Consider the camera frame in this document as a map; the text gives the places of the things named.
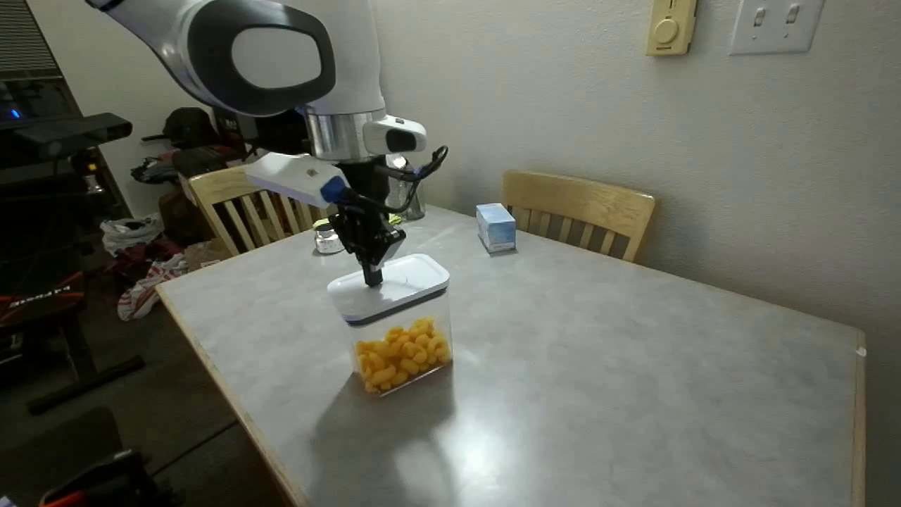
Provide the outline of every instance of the table surface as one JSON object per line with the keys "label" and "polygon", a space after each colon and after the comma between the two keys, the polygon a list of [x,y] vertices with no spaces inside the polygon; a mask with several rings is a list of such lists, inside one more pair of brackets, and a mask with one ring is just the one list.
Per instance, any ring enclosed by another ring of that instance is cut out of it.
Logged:
{"label": "table surface", "polygon": [[160,296],[296,506],[852,507],[859,331],[428,208],[400,255],[452,270],[455,368],[353,375],[314,238]]}

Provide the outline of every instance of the chair backrest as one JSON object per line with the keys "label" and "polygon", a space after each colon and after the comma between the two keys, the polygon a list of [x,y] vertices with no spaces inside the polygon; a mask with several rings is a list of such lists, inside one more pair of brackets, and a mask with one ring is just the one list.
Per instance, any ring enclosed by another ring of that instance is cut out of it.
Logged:
{"label": "chair backrest", "polygon": [[546,173],[507,173],[505,206],[519,228],[633,263],[655,196]]}
{"label": "chair backrest", "polygon": [[321,217],[314,206],[255,189],[246,166],[197,175],[189,187],[228,255],[301,235]]}

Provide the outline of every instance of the floor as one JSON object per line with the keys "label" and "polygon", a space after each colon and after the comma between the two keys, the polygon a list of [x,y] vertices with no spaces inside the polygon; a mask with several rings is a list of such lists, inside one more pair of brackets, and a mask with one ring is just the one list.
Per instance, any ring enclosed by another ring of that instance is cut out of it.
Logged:
{"label": "floor", "polygon": [[82,317],[98,368],[145,356],[146,368],[82,394],[44,417],[25,401],[67,380],[66,365],[48,365],[25,377],[0,383],[0,456],[62,420],[108,406],[129,448],[151,453],[159,483],[176,487],[186,507],[283,507],[287,506],[228,403],[204,373],[176,321],[159,306],[142,321],[122,325],[113,287],[93,277]]}

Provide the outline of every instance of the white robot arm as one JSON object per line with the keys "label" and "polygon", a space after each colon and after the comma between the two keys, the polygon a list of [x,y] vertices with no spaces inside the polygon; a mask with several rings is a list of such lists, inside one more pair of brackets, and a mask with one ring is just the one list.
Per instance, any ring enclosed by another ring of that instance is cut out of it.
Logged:
{"label": "white robot arm", "polygon": [[[339,206],[334,225],[345,248],[359,256],[367,286],[380,286],[384,263],[403,244],[403,232],[386,224],[393,173],[384,162],[426,149],[426,127],[386,114],[373,0],[87,4],[142,38],[196,99],[258,120],[300,110],[314,158],[263,158],[251,179],[314,206]],[[446,155],[441,149],[414,184]]]}

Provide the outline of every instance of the clear plastic container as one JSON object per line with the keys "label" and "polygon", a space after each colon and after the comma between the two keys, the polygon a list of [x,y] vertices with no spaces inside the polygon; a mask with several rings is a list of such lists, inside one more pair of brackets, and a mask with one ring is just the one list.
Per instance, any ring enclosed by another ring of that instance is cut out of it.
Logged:
{"label": "clear plastic container", "polygon": [[411,387],[455,359],[448,291],[373,325],[356,325],[353,337],[353,365],[369,394]]}

